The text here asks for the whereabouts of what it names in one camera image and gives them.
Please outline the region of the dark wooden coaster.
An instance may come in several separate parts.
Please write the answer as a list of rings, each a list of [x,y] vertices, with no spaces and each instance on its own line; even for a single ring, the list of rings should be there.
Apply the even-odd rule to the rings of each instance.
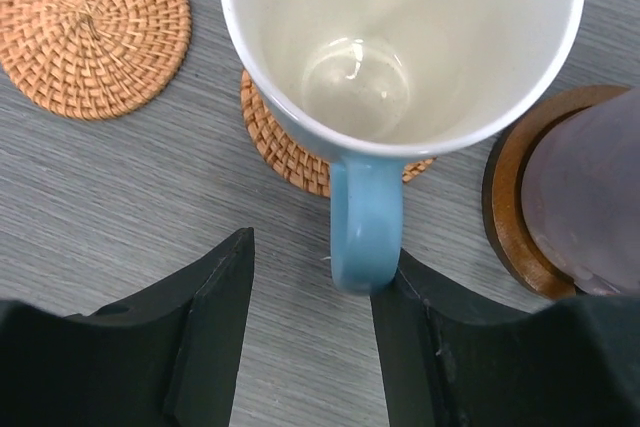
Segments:
[[[540,101],[502,132],[488,157],[482,183],[486,236],[510,275],[542,297],[555,301],[582,292],[544,256],[527,229],[521,186],[528,160],[555,125],[628,90],[627,86],[591,85]]]

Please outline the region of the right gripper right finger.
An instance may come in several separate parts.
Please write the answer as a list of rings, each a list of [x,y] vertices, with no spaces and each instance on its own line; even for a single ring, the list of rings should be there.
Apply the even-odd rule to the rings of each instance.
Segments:
[[[410,426],[635,426],[639,301],[526,313],[402,254],[371,300],[388,419]]]

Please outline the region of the purple translucent cup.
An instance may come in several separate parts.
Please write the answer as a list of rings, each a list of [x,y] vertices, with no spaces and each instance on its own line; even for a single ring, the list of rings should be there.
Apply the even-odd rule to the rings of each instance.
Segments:
[[[527,163],[521,200],[535,244],[577,287],[638,294],[638,89],[553,127]]]

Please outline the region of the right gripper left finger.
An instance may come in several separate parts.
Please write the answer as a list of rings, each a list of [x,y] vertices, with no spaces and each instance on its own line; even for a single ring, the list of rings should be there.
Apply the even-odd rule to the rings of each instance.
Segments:
[[[226,426],[254,278],[243,228],[91,315],[1,304],[5,426]]]

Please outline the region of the woven rattan coaster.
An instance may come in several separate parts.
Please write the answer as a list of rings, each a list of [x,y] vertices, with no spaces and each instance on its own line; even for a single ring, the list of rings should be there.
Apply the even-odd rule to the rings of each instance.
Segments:
[[[240,104],[248,135],[265,163],[293,186],[329,198],[329,163],[305,150],[284,131],[246,69],[241,76]]]
[[[188,0],[1,0],[1,64],[54,114],[109,120],[151,101],[189,48]]]

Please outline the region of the white cup blue handle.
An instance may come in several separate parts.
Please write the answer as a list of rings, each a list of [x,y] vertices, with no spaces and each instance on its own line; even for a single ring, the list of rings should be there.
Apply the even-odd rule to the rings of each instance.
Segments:
[[[282,128],[330,165],[335,285],[395,276],[402,173],[507,127],[547,90],[584,0],[221,0]]]

